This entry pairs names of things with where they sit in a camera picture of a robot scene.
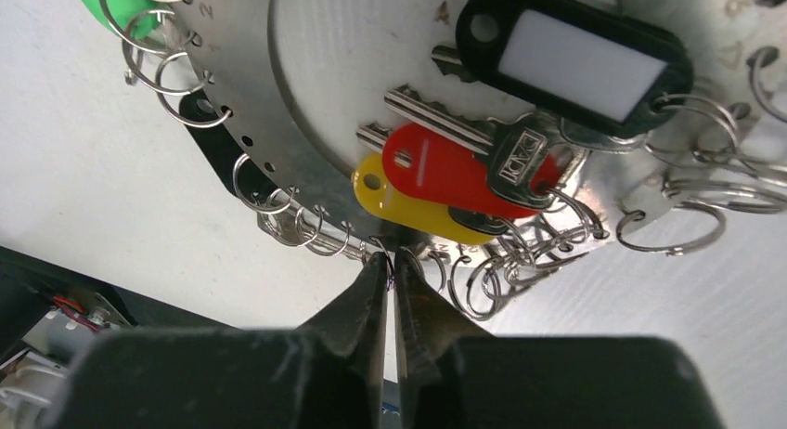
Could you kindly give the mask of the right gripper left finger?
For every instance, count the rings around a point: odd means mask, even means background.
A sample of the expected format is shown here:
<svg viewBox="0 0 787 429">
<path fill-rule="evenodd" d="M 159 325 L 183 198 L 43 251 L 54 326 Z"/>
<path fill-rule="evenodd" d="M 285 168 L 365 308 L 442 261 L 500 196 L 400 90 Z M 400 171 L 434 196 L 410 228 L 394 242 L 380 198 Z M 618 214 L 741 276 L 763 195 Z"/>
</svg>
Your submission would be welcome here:
<svg viewBox="0 0 787 429">
<path fill-rule="evenodd" d="M 388 261 L 289 329 L 114 331 L 76 361 L 58 428 L 376 428 Z"/>
</svg>

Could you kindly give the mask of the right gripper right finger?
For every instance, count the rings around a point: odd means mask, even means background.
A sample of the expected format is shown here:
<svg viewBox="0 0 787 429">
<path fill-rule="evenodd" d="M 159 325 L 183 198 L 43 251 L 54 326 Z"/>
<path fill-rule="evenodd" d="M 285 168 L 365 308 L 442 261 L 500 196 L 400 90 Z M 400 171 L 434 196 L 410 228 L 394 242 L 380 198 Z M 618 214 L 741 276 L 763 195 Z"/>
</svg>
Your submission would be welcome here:
<svg viewBox="0 0 787 429">
<path fill-rule="evenodd" d="M 697 368 L 641 336 L 495 336 L 393 262 L 401 418 L 406 428 L 720 428 Z"/>
</svg>

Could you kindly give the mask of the round metal keyring disc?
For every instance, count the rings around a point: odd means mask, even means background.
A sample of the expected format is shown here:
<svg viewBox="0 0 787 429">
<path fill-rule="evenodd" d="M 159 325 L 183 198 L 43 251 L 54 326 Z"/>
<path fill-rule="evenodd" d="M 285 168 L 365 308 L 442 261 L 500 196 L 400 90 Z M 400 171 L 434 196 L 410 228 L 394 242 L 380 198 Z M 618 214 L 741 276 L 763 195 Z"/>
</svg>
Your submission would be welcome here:
<svg viewBox="0 0 787 429">
<path fill-rule="evenodd" d="M 381 156 L 404 117 L 384 103 L 410 85 L 468 118 L 505 122 L 535 111 L 510 95 L 468 83 L 450 51 L 467 0 L 152 0 L 124 28 L 101 10 L 121 41 L 126 81 L 156 95 L 192 129 L 227 131 L 240 145 L 230 189 L 278 241 L 323 256 L 359 259 L 382 245 L 409 245 L 466 316 L 503 313 L 557 272 L 600 247 L 628 242 L 671 212 L 708 217 L 714 229 L 672 256 L 696 253 L 724 234 L 729 212 L 786 214 L 779 169 L 712 161 L 727 134 L 698 103 L 621 153 L 587 150 L 586 162 L 554 203 L 504 233 L 470 246 L 368 213 L 352 184 L 355 168 Z M 145 39 L 135 27 L 161 24 Z"/>
</svg>

